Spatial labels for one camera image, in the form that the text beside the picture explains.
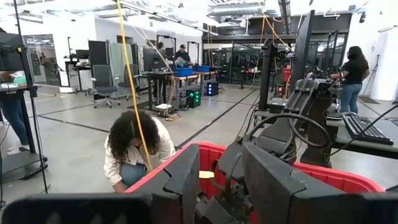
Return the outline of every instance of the ceiling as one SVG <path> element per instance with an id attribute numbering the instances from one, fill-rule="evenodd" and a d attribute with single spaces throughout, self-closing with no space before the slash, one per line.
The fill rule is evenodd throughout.
<path id="1" fill-rule="evenodd" d="M 209 16 L 207 15 L 214 12 L 215 7 L 244 7 L 250 3 L 256 6 L 263 0 L 128 0 L 127 2 L 171 18 L 185 19 L 187 22 L 194 23 L 208 21 Z M 348 12 L 351 5 L 356 5 L 356 8 L 359 8 L 366 0 L 313 0 L 312 5 L 308 6 L 309 2 L 310 0 L 290 0 L 291 15 L 305 14 L 311 9 L 315 9 L 317 13 L 328 12 L 328 14 L 333 14 L 333 11 Z M 104 18 L 117 16 L 116 3 L 112 0 L 17 0 L 17 5 L 20 13 L 28 11 L 29 14 L 38 17 L 84 16 L 92 13 Z M 280 16 L 278 0 L 267 0 L 263 12 L 269 16 Z M 125 9 L 124 13 L 129 16 L 136 16 L 141 12 L 135 9 Z M 12 1 L 0 0 L 0 21 L 14 19 L 14 14 Z M 242 17 L 247 19 L 251 16 L 256 15 L 240 15 L 237 19 L 242 19 Z M 210 18 L 211 20 L 217 19 L 216 16 L 210 16 Z M 154 16 L 153 19 L 162 21 L 157 16 Z"/>

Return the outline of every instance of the white shirt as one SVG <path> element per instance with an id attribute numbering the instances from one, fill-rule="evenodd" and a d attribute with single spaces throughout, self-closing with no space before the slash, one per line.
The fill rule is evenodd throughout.
<path id="1" fill-rule="evenodd" d="M 165 162 L 168 158 L 175 154 L 174 144 L 170 138 L 169 132 L 166 127 L 157 118 L 152 118 L 155 121 L 157 129 L 159 131 L 160 142 L 158 144 L 159 150 L 155 155 L 149 155 L 150 161 L 153 168 L 159 166 L 161 163 Z M 116 162 L 116 159 L 112 155 L 111 148 L 108 146 L 108 137 L 105 140 L 105 176 L 109 179 L 112 185 L 117 184 L 122 177 L 120 176 L 120 164 Z M 127 156 L 129 158 L 128 162 L 132 165 L 144 164 L 148 167 L 146 162 L 146 154 L 144 146 L 141 145 L 139 149 L 135 146 L 129 146 Z"/>

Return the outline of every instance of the man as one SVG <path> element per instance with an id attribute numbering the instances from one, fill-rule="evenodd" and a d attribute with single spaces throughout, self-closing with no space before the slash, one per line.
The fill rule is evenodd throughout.
<path id="1" fill-rule="evenodd" d="M 6 31 L 0 28 L 0 33 L 6 33 Z M 12 83 L 13 78 L 11 77 L 11 75 L 14 73 L 16 72 L 0 71 L 0 81 Z M 4 117 L 8 120 L 20 140 L 20 142 L 17 143 L 17 147 L 8 150 L 8 154 L 15 154 L 20 152 L 19 146 L 23 149 L 29 150 L 29 141 L 27 138 L 21 102 L 19 100 L 12 99 L 0 101 L 0 108 Z"/>
<path id="2" fill-rule="evenodd" d="M 183 45 L 183 44 L 180 46 L 180 50 L 174 54 L 174 59 L 175 59 L 176 61 L 182 61 L 182 62 L 184 62 L 184 65 L 185 65 L 185 66 L 186 66 L 187 64 L 188 64 L 188 65 L 191 65 L 191 64 L 192 64 L 191 58 L 189 57 L 188 52 L 185 51 L 185 45 Z"/>

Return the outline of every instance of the woman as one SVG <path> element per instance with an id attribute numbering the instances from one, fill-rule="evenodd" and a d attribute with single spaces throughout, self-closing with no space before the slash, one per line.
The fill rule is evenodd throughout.
<path id="1" fill-rule="evenodd" d="M 350 47 L 347 53 L 348 62 L 343 65 L 342 74 L 346 81 L 343 84 L 343 91 L 340 97 L 340 112 L 354 112 L 358 114 L 359 92 L 362 89 L 362 81 L 368 77 L 369 65 L 368 61 L 358 46 Z M 340 78 L 340 74 L 332 74 L 331 78 Z"/>
<path id="2" fill-rule="evenodd" d="M 153 168 L 175 154 L 166 127 L 143 111 L 138 111 L 142 132 Z M 147 157 L 142 145 L 134 111 L 123 113 L 112 125 L 105 140 L 105 176 L 117 193 L 135 184 L 148 170 Z"/>
<path id="3" fill-rule="evenodd" d="M 157 49 L 157 50 L 163 50 L 163 49 L 164 49 L 164 44 L 163 44 L 163 42 L 157 43 L 156 49 Z M 160 86 L 160 89 L 162 89 L 162 87 L 161 87 L 162 85 L 163 85 L 163 79 L 159 79 L 159 86 Z M 153 94 L 154 94 L 154 100 L 156 101 L 157 98 L 158 98 L 158 94 L 160 94 L 160 93 L 158 93 L 156 82 L 155 82 L 155 85 L 154 85 Z"/>

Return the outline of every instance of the office chair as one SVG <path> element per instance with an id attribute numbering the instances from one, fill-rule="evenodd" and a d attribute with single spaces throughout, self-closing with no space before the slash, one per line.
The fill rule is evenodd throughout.
<path id="1" fill-rule="evenodd" d="M 132 73 L 131 74 L 132 78 L 134 79 L 134 88 L 136 90 L 136 98 L 141 99 L 139 97 L 139 94 L 137 91 L 137 89 L 139 88 L 138 65 L 130 64 L 130 69 L 131 69 L 131 73 Z M 132 94 L 131 94 L 131 90 L 130 90 L 131 85 L 130 85 L 129 71 L 127 70 L 127 65 L 124 66 L 124 81 L 120 82 L 118 84 L 118 86 L 127 90 L 128 94 L 126 95 L 126 100 L 129 100 L 130 98 L 132 98 Z"/>
<path id="2" fill-rule="evenodd" d="M 95 101 L 94 108 L 97 108 L 97 106 L 102 103 L 105 103 L 110 108 L 112 108 L 112 103 L 117 103 L 120 105 L 119 101 L 111 99 L 112 93 L 116 93 L 118 90 L 115 86 L 113 86 L 111 66 L 93 65 L 93 75 L 94 78 L 91 80 L 93 81 L 94 93 L 105 97 L 104 99 Z"/>

